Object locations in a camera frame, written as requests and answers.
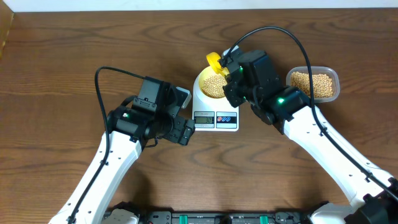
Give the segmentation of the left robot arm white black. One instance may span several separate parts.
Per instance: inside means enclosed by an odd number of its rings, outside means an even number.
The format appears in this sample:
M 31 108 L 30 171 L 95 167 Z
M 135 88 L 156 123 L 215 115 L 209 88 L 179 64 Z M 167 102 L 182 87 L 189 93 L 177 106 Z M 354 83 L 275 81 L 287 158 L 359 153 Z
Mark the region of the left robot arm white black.
M 51 223 L 139 223 L 139 214 L 126 208 L 107 212 L 107 207 L 148 140 L 188 144 L 195 123 L 178 112 L 191 97 L 186 89 L 145 77 L 139 95 L 126 98 L 105 119 L 94 159 Z

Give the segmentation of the white digital kitchen scale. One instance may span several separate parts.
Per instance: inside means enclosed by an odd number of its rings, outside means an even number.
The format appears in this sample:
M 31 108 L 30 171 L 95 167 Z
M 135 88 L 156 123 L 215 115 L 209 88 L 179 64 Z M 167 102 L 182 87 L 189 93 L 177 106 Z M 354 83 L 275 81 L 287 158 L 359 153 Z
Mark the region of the white digital kitchen scale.
M 239 108 L 233 108 L 224 98 L 211 98 L 202 92 L 197 76 L 193 85 L 192 119 L 196 131 L 235 132 L 239 129 Z

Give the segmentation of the clear plastic bean container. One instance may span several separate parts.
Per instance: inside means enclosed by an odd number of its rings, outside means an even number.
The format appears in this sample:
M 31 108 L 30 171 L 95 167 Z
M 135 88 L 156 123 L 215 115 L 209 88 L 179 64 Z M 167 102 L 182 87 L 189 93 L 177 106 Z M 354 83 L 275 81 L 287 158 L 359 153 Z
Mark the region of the clear plastic bean container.
M 328 67 L 312 66 L 313 95 L 315 103 L 326 103 L 337 99 L 340 82 L 337 73 Z M 286 84 L 296 86 L 310 96 L 310 80 L 307 66 L 295 67 L 286 76 Z

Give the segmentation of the pile of soybeans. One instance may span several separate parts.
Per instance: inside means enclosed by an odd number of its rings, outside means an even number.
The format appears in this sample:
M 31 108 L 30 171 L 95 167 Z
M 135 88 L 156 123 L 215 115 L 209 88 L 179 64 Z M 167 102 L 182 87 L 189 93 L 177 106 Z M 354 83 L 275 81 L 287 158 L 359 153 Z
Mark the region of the pile of soybeans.
M 327 74 L 314 74 L 313 95 L 315 98 L 329 98 L 333 96 L 332 78 Z M 310 96 L 310 80 L 308 73 L 293 72 L 291 74 L 292 86 L 298 87 L 307 96 Z

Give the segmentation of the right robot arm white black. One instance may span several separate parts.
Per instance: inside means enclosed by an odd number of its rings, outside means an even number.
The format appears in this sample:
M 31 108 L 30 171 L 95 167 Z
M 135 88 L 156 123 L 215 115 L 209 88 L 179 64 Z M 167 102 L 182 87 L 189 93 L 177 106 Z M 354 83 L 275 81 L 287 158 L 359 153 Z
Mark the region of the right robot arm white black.
M 348 206 L 320 205 L 308 222 L 397 223 L 397 179 L 355 149 L 303 91 L 283 85 L 265 51 L 234 48 L 207 60 L 225 76 L 231 106 L 249 102 L 262 122 L 304 148 L 348 199 Z

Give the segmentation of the yellow plastic bowl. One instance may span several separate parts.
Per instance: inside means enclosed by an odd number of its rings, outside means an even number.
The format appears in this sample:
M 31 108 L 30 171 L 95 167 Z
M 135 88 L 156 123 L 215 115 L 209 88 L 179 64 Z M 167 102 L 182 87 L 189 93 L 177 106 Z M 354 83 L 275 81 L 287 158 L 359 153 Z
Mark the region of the yellow plastic bowl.
M 224 76 L 217 74 L 211 67 L 206 67 L 200 74 L 198 80 L 200 90 L 210 98 L 224 98 L 223 87 L 227 85 Z

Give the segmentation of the soybeans in yellow bowl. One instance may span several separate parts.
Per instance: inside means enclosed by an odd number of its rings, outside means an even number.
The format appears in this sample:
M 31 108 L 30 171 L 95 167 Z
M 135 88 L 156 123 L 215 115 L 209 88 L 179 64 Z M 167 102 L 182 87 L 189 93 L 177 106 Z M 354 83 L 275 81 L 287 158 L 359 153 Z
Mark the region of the soybeans in yellow bowl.
M 227 84 L 222 75 L 211 75 L 204 79 L 202 91 L 210 98 L 223 98 L 225 97 L 223 87 Z

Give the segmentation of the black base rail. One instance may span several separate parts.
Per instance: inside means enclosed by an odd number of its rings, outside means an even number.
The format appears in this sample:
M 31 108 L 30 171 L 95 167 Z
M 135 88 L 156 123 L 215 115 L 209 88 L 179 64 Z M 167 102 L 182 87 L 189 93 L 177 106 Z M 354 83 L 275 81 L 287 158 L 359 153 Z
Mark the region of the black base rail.
M 103 223 L 137 224 L 306 224 L 311 221 L 300 212 L 266 213 L 183 213 L 146 212 L 138 220 L 129 220 L 125 215 L 106 214 Z

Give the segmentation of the yellow measuring scoop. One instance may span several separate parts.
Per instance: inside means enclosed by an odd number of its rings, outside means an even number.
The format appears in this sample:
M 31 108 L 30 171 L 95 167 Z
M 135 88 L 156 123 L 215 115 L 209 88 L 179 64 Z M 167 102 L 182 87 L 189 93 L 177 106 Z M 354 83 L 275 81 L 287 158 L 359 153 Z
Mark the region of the yellow measuring scoop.
M 209 66 L 213 69 L 213 71 L 223 77 L 229 75 L 229 70 L 226 67 L 222 67 L 220 64 L 221 56 L 212 52 L 206 56 Z

